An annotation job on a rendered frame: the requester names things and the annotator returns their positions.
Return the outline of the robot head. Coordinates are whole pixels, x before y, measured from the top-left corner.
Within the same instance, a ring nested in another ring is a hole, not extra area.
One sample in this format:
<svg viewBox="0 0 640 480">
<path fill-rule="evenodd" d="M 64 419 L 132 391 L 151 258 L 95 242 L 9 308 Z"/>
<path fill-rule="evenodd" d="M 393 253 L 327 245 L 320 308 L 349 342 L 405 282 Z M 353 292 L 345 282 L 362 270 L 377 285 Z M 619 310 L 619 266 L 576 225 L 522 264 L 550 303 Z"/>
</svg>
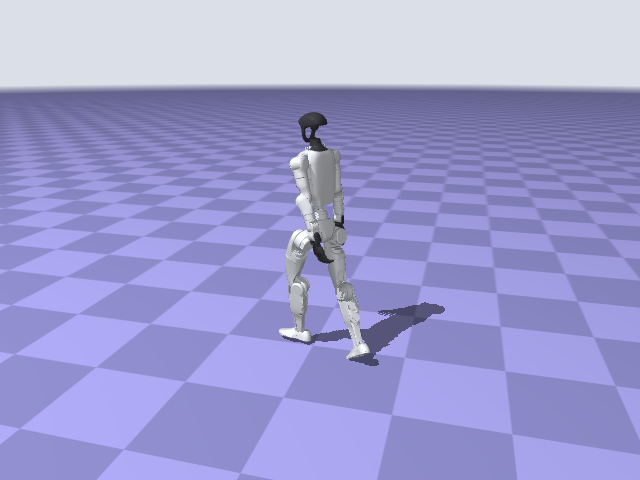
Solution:
<svg viewBox="0 0 640 480">
<path fill-rule="evenodd" d="M 299 122 L 299 125 L 301 126 L 303 140 L 306 143 L 310 142 L 310 146 L 312 146 L 310 150 L 318 151 L 318 152 L 328 150 L 322 145 L 320 138 L 315 137 L 315 132 L 319 128 L 319 126 L 327 125 L 327 120 L 322 114 L 317 112 L 310 112 L 303 115 L 298 120 L 298 122 Z M 311 135 L 309 138 L 307 138 L 305 134 L 305 129 L 308 127 L 312 129 Z"/>
</svg>

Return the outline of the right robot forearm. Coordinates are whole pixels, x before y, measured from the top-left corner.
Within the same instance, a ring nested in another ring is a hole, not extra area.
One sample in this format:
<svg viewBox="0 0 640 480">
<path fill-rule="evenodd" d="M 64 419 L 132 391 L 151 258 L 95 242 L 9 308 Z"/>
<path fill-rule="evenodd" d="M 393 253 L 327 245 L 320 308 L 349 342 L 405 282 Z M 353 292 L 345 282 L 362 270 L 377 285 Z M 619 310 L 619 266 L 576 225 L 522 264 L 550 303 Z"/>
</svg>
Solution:
<svg viewBox="0 0 640 480">
<path fill-rule="evenodd" d="M 334 194 L 333 213 L 334 213 L 335 222 L 341 223 L 341 217 L 342 215 L 344 215 L 343 199 L 344 199 L 343 189 L 341 192 Z"/>
</svg>

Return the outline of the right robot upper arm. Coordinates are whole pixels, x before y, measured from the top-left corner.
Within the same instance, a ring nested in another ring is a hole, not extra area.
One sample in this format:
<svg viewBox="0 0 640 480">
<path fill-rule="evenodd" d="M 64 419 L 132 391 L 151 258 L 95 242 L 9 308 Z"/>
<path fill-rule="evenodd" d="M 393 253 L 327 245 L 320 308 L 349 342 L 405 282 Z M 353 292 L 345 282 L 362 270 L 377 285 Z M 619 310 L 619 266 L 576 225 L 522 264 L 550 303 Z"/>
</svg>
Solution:
<svg viewBox="0 0 640 480">
<path fill-rule="evenodd" d="M 337 194 L 342 191 L 341 187 L 341 171 L 340 171 L 340 152 L 338 150 L 331 149 L 335 155 L 335 173 L 336 173 L 336 188 L 335 193 Z"/>
</svg>

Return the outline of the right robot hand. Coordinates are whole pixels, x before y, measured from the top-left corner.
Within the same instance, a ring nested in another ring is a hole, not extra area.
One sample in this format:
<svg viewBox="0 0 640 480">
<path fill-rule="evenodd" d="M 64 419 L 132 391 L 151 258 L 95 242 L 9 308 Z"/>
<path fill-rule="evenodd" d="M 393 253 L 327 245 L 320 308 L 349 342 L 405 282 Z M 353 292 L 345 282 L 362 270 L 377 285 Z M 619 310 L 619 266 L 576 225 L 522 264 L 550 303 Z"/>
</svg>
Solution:
<svg viewBox="0 0 640 480">
<path fill-rule="evenodd" d="M 333 216 L 333 219 L 334 219 L 334 216 Z M 335 221 L 334 221 L 334 222 L 335 222 Z M 335 222 L 335 226 L 338 226 L 338 227 L 340 227 L 340 228 L 343 228 L 343 229 L 344 229 L 343 224 L 344 224 L 344 215 L 342 215 L 342 217 L 341 217 L 341 223 L 340 223 L 340 222 Z M 341 246 L 343 246 L 343 245 L 344 245 L 344 243 L 343 243 Z"/>
</svg>

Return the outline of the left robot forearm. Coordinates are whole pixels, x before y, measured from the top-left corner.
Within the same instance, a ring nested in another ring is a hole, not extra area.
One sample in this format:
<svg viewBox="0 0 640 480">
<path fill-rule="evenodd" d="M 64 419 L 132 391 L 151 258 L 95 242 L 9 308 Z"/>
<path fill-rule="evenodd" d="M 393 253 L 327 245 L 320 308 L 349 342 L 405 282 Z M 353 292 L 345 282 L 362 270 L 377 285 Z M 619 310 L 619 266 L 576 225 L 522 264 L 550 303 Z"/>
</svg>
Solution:
<svg viewBox="0 0 640 480">
<path fill-rule="evenodd" d="M 310 202 L 308 201 L 307 197 L 301 195 L 298 196 L 296 199 L 296 203 L 299 207 L 299 209 L 301 210 L 301 214 L 304 217 L 304 221 L 305 221 L 305 225 L 306 225 L 306 229 L 308 231 L 308 239 L 310 241 L 315 241 L 314 239 L 314 234 L 316 232 L 319 232 L 319 225 L 317 223 L 316 217 L 315 217 L 315 209 L 312 208 Z M 320 234 L 321 237 L 321 234 Z"/>
</svg>

